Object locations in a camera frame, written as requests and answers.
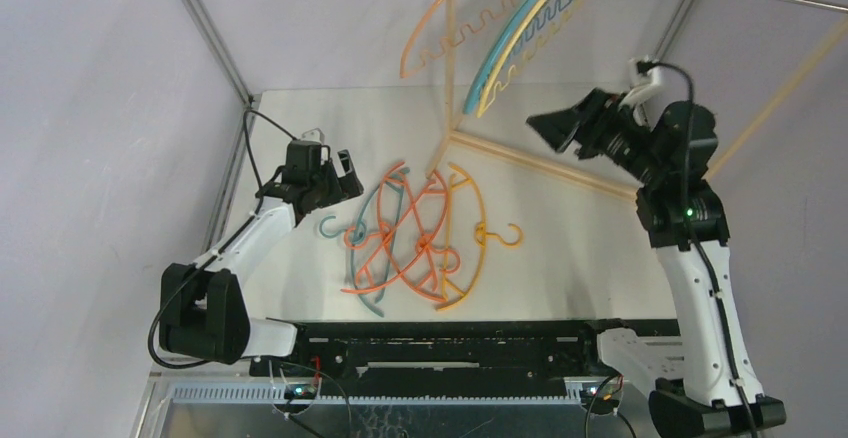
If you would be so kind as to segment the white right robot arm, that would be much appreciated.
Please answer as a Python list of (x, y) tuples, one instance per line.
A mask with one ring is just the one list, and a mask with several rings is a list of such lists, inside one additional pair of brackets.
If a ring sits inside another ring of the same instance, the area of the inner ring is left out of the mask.
[(603, 156), (639, 183), (637, 215), (668, 281), (683, 359), (649, 351), (626, 327), (579, 346), (592, 374), (609, 368), (646, 397), (663, 437), (759, 436), (787, 420), (767, 395), (744, 343), (730, 279), (729, 226), (705, 174), (718, 145), (713, 113), (692, 99), (669, 104), (654, 126), (634, 106), (600, 89), (578, 104), (527, 119), (554, 151), (576, 146), (579, 159)]

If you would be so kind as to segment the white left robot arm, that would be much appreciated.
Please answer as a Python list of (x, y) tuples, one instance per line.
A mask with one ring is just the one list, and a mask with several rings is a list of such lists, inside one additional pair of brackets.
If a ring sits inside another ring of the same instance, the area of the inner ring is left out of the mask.
[(188, 356), (189, 367), (270, 356), (290, 375), (305, 372), (313, 350), (296, 338), (297, 326), (251, 316), (243, 289), (271, 249), (308, 214), (363, 191), (348, 150), (332, 153), (318, 141), (291, 141), (285, 162), (259, 185), (246, 221), (193, 262), (164, 270), (149, 352)]

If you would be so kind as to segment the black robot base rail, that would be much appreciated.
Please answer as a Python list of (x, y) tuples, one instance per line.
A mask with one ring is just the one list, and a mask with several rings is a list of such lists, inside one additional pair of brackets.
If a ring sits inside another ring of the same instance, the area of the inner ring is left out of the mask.
[(321, 371), (323, 395), (360, 401), (576, 402), (582, 384), (611, 374), (595, 345), (617, 327), (681, 361), (673, 319), (302, 322), (290, 356), (253, 361), (249, 374), (295, 380)]

